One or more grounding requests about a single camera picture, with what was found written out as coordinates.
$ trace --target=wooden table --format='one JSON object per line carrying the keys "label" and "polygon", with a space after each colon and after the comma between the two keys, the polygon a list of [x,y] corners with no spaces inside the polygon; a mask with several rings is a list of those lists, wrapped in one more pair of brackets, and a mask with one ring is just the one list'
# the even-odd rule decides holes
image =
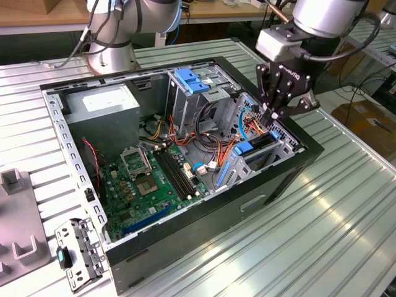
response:
{"label": "wooden table", "polygon": [[[264,9],[250,4],[230,7],[221,0],[196,2],[190,7],[189,24],[262,20]],[[88,22],[84,0],[61,0],[47,15],[0,7],[0,35],[79,31]],[[187,22],[183,13],[180,24]],[[157,34],[156,46],[165,45],[166,34]]]}

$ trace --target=blue cable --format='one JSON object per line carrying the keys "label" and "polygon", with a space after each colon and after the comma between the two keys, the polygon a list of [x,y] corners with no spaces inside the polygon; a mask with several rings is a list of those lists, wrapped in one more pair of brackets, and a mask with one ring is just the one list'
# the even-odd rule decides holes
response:
{"label": "blue cable", "polygon": [[239,114],[239,131],[241,132],[241,135],[243,138],[245,138],[245,140],[247,140],[248,138],[246,137],[246,134],[243,131],[242,116],[243,116],[243,113],[245,112],[245,110],[251,110],[251,109],[252,109],[251,107],[244,107],[244,108],[242,108],[241,113]]}
{"label": "blue cable", "polygon": [[179,30],[180,30],[180,25],[178,25],[178,31],[176,32],[176,36],[174,37],[173,41],[170,43],[170,45],[173,45],[173,43],[178,39],[179,36]]}
{"label": "blue cable", "polygon": [[193,167],[192,167],[192,171],[195,171],[196,169],[198,169],[198,167],[201,167],[201,166],[203,166],[204,164],[203,163],[197,163],[197,164],[195,164]]}

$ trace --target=cardboard box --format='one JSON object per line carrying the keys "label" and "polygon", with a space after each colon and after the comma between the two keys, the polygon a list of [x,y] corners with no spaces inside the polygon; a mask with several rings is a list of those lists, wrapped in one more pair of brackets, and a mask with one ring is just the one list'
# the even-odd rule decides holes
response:
{"label": "cardboard box", "polygon": [[[333,110],[332,116],[345,123],[349,104]],[[370,101],[352,104],[347,128],[373,148],[379,155],[392,161],[396,158],[396,122]]]}
{"label": "cardboard box", "polygon": [[0,6],[48,14],[60,0],[0,0]]}

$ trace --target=green circuit board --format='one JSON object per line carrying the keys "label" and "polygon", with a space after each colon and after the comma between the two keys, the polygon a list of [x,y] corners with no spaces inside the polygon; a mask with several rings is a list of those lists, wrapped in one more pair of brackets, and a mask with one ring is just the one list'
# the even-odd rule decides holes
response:
{"label": "green circuit board", "polygon": [[[168,153],[173,158],[177,158],[176,162],[179,164],[187,162],[180,149],[175,145],[168,148]],[[106,192],[106,203],[102,203],[108,218],[106,230],[113,242],[124,237],[129,227],[136,226],[142,221],[152,220],[154,222],[209,194],[202,181],[195,179],[195,184],[192,181],[189,183],[199,195],[194,195],[191,199],[180,198],[160,168],[153,152],[147,152],[146,156],[152,167],[152,172],[150,175],[143,174],[134,181],[130,179],[121,157],[114,163],[100,168]],[[136,169],[144,164],[138,153],[128,156],[125,161],[129,169]],[[178,170],[184,174],[183,168],[178,168]]]}

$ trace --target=motherboard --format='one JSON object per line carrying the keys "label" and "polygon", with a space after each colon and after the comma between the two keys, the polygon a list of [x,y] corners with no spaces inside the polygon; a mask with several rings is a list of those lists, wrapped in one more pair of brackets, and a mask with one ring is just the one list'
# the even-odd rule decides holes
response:
{"label": "motherboard", "polygon": [[103,208],[112,241],[209,195],[203,182],[186,171],[190,164],[176,145],[121,154],[100,168],[106,199]]}

